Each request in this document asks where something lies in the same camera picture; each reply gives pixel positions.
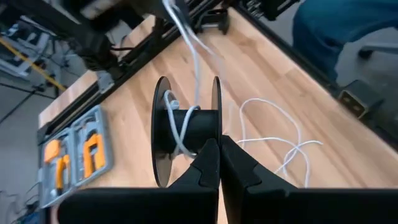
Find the tool case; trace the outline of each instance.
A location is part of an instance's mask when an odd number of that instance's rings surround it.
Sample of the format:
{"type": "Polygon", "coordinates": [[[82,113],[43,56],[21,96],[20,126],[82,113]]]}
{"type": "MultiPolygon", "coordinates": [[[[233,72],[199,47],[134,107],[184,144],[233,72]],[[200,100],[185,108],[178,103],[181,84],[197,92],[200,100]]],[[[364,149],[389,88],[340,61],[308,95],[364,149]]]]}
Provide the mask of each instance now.
{"type": "Polygon", "coordinates": [[[41,150],[40,207],[45,208],[112,168],[108,125],[100,105],[49,139],[41,150]]]}

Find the blue jeans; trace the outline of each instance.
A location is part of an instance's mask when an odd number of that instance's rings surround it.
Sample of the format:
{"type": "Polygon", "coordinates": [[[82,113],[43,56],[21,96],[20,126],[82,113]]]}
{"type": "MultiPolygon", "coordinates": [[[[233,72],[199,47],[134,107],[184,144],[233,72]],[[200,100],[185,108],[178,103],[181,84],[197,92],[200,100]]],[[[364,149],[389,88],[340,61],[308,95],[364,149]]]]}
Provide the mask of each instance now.
{"type": "Polygon", "coordinates": [[[398,26],[398,0],[306,0],[294,17],[293,48],[336,80],[345,43],[398,26]]]}

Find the orange tool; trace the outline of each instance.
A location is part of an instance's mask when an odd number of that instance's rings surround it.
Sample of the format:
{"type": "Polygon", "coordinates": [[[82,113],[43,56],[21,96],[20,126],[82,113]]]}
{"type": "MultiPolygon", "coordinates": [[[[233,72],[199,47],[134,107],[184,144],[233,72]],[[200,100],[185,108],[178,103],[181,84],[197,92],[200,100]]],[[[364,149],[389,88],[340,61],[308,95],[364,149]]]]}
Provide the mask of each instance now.
{"type": "Polygon", "coordinates": [[[44,162],[50,163],[53,159],[59,156],[60,151],[61,151],[61,140],[58,139],[51,140],[45,146],[44,162]]]}
{"type": "Polygon", "coordinates": [[[57,195],[61,195],[63,191],[63,177],[64,170],[67,170],[67,178],[70,180],[70,158],[69,155],[64,155],[57,160],[57,167],[55,170],[55,188],[57,189],[57,195]]]}
{"type": "Polygon", "coordinates": [[[87,140],[83,145],[83,165],[85,168],[85,178],[93,174],[95,170],[105,166],[105,152],[102,135],[93,131],[87,135],[87,140]]]}

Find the gray tool case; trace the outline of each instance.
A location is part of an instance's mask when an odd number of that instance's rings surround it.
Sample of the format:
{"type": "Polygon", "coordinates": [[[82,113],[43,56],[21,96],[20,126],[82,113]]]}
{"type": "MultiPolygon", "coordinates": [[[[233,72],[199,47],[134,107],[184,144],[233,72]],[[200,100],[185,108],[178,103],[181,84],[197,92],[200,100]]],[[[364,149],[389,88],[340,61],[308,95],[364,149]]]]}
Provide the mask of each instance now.
{"type": "Polygon", "coordinates": [[[108,133],[106,117],[100,105],[90,109],[83,116],[72,123],[69,128],[57,133],[52,139],[49,139],[42,150],[41,168],[39,169],[39,181],[41,181],[40,207],[45,208],[59,204],[65,197],[73,193],[77,188],[93,181],[113,166],[113,152],[108,133]],[[85,178],[83,165],[83,146],[90,136],[101,136],[103,144],[104,164],[95,169],[96,153],[99,152],[99,145],[90,148],[90,157],[93,162],[93,173],[85,178]],[[61,141],[61,153],[51,162],[45,162],[45,147],[54,140],[61,141]],[[63,171],[63,190],[57,194],[55,184],[55,174],[57,169],[57,160],[64,154],[70,158],[70,170],[63,171]]]}

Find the wooden tabletop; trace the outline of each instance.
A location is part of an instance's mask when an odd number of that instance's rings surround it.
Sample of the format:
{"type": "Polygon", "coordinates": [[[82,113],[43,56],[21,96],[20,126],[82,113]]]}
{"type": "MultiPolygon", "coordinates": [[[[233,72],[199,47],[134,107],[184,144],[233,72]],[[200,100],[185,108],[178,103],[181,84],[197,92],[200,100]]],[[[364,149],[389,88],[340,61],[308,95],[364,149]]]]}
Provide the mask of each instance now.
{"type": "MultiPolygon", "coordinates": [[[[298,122],[302,141],[323,145],[302,148],[310,159],[309,187],[394,187],[398,185],[398,155],[356,118],[340,106],[322,87],[264,37],[235,10],[230,9],[227,35],[217,30],[200,35],[204,43],[224,58],[223,122],[228,134],[242,138],[239,107],[249,98],[278,104],[298,122]],[[231,105],[231,126],[228,108],[231,105]]],[[[150,33],[154,18],[134,29],[124,45],[136,45],[150,33]]],[[[199,46],[201,62],[200,106],[210,108],[211,86],[218,67],[199,46]]],[[[181,108],[193,104],[193,60],[182,38],[138,71],[105,99],[101,106],[108,117],[114,152],[114,167],[88,187],[156,187],[150,154],[150,116],[155,85],[169,78],[181,108]]],[[[85,73],[39,116],[40,125],[50,121],[84,92],[96,77],[85,73]]],[[[294,125],[275,108],[250,102],[244,109],[248,138],[280,137],[297,142],[294,125]]],[[[246,143],[245,150],[269,170],[276,170],[292,147],[278,141],[246,143]]],[[[185,172],[190,159],[178,156],[170,183],[185,172]]],[[[288,166],[290,183],[303,187],[305,162],[298,155],[288,166]]],[[[220,194],[220,223],[226,222],[220,194]]]]}

